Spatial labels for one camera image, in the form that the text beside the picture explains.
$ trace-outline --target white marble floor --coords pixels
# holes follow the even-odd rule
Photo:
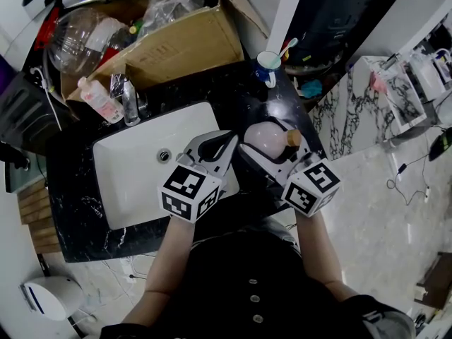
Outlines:
[[[440,133],[439,129],[430,129],[392,154],[374,146],[333,161],[343,187],[323,209],[344,281],[354,290],[412,316],[421,308],[412,300],[415,283],[437,251],[452,251],[452,149],[433,162],[426,161],[424,176],[431,189],[427,202],[417,194],[406,206],[398,192],[387,189],[386,181],[394,178],[396,166],[426,154],[427,144],[430,146]],[[408,199],[416,190],[425,190],[423,162],[410,165],[399,176],[397,185]],[[295,221],[291,210],[275,218],[284,225]],[[66,274],[81,284],[86,295],[82,310],[93,313],[98,322],[82,320],[82,312],[75,320],[82,320],[80,327],[92,334],[98,334],[105,325],[119,323],[143,292],[144,280],[128,282],[123,268],[127,271],[133,260],[135,271],[146,273],[153,261],[152,257],[136,256],[129,261],[67,264],[61,254],[45,258],[52,274]]]

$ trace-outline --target wooden board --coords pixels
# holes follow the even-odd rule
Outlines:
[[[28,225],[36,254],[61,251],[45,180],[19,192],[18,205],[20,221]]]

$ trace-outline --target brown cardboard box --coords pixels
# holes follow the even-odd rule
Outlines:
[[[92,6],[123,23],[143,16],[148,0],[123,0]],[[243,60],[243,51],[232,19],[226,12],[236,9],[268,36],[265,24],[247,0],[219,0],[149,34],[113,56],[88,78],[106,88],[112,73],[126,72],[137,89],[181,76]],[[61,93],[78,100],[80,90],[74,77],[61,75]]]

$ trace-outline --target short sleeve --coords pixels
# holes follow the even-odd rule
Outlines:
[[[368,295],[357,295],[340,303],[343,313],[362,322],[370,338],[415,338],[415,325],[403,312],[376,301]]]
[[[100,332],[100,339],[148,339],[149,328],[139,324],[117,324],[105,326]]]

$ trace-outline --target marble box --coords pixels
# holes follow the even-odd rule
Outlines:
[[[399,63],[384,71],[385,56],[363,56],[309,116],[329,160],[364,150],[407,131],[427,116]],[[370,86],[372,71],[387,94]]]

